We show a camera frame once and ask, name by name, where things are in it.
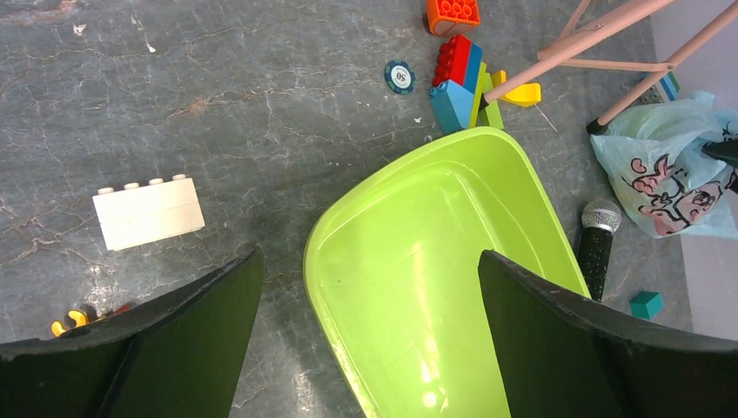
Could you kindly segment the light blue printed plastic bag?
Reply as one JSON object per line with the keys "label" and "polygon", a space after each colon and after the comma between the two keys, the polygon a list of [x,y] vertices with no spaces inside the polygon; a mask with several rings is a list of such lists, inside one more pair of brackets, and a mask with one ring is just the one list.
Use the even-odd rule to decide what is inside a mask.
{"label": "light blue printed plastic bag", "polygon": [[737,237],[724,199],[737,184],[737,171],[702,151],[737,137],[736,111],[714,109],[714,98],[696,91],[689,98],[637,105],[590,138],[628,217],[655,239]]}

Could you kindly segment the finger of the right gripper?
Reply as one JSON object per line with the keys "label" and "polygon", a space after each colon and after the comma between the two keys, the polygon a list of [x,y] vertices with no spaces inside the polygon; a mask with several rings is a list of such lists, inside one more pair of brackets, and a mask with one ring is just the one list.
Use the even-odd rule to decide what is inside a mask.
{"label": "finger of the right gripper", "polygon": [[723,161],[727,165],[738,168],[738,140],[725,140],[722,142],[708,142],[702,148],[702,152],[710,158]]}

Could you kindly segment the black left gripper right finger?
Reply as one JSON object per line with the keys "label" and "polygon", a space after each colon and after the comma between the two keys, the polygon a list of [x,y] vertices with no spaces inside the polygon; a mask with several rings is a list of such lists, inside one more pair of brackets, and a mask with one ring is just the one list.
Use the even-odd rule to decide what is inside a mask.
{"label": "black left gripper right finger", "polygon": [[735,341],[636,319],[491,250],[478,274],[512,416],[736,416]]}

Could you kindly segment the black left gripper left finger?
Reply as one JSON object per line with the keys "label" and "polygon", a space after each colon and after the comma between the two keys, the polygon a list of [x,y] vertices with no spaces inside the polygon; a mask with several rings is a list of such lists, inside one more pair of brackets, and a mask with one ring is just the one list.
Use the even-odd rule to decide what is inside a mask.
{"label": "black left gripper left finger", "polygon": [[263,281],[256,247],[57,338],[4,343],[2,416],[226,417]]}

